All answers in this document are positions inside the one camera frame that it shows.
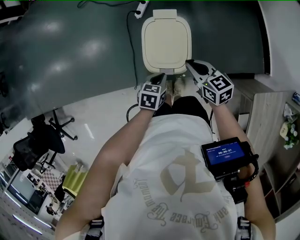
black office chair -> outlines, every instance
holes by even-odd
[[[71,137],[64,129],[62,129],[64,126],[66,126],[66,125],[69,124],[70,122],[74,122],[74,121],[75,121],[75,118],[71,118],[69,121],[65,122],[64,124],[60,124],[60,123],[58,122],[58,119],[57,119],[55,110],[53,110],[52,112],[53,112],[53,116],[54,116],[54,121],[55,121],[55,123],[53,122],[53,118],[50,118],[49,123],[50,123],[57,131],[60,132],[61,137],[66,136],[66,137],[68,137],[69,139],[72,139],[73,141],[74,141],[74,140],[77,140],[77,139],[78,139],[77,136]]]
[[[44,164],[53,166],[57,153],[65,153],[65,147],[61,140],[60,133],[50,125],[46,125],[39,116],[38,120],[33,119],[33,131],[28,137],[17,141],[14,144],[15,155],[13,162],[21,170],[32,169],[37,161],[50,150],[54,151],[49,162],[43,161],[40,172],[45,171]]]

chair leg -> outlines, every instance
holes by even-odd
[[[53,126],[55,129],[57,129],[59,127],[59,125],[57,126],[54,122],[50,121],[49,122],[51,126]]]
[[[59,125],[60,125],[60,122],[58,122],[58,119],[57,119],[55,110],[52,110],[52,112],[53,112],[55,124],[59,126]]]
[[[61,131],[61,133],[62,133],[63,135],[65,135],[66,137],[68,137],[69,139],[71,139],[71,140],[73,140],[73,141],[78,139],[77,136],[71,137],[71,136],[70,136],[65,130],[63,130],[63,129],[61,129],[60,131]]]
[[[71,118],[71,120],[69,120],[69,121],[67,121],[67,122],[65,122],[64,124],[62,124],[60,127],[64,127],[64,126],[66,126],[66,125],[68,125],[70,122],[74,122],[74,118]]]
[[[48,165],[54,167],[54,166],[52,165],[52,163],[53,163],[53,161],[54,161],[54,159],[55,159],[55,157],[56,157],[56,154],[57,154],[57,152],[55,152],[55,153],[52,155],[52,157],[51,157],[49,163],[46,162]]]

yellow object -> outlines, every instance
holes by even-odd
[[[283,138],[285,138],[286,135],[287,135],[288,130],[289,130],[289,128],[287,126],[287,122],[284,122],[283,125],[282,125],[282,127],[281,127],[281,129],[280,129],[280,133],[279,133],[280,136],[282,136]]]
[[[78,170],[78,165],[71,165],[62,184],[62,189],[77,196],[87,174],[88,172]]]

white wall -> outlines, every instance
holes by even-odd
[[[273,90],[300,93],[300,4],[296,1],[259,1],[265,20],[271,77],[255,78]]]
[[[12,7],[12,6],[18,6],[18,5],[20,5],[20,2],[19,1],[5,1],[4,4],[8,8],[8,7]]]
[[[295,240],[300,234],[300,208],[276,224],[276,240]]]

black shorts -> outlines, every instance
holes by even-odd
[[[194,96],[181,97],[177,99],[171,107],[167,103],[163,103],[162,106],[155,112],[153,117],[169,115],[169,114],[185,114],[203,118],[210,126],[205,109],[199,103],[198,99]]]

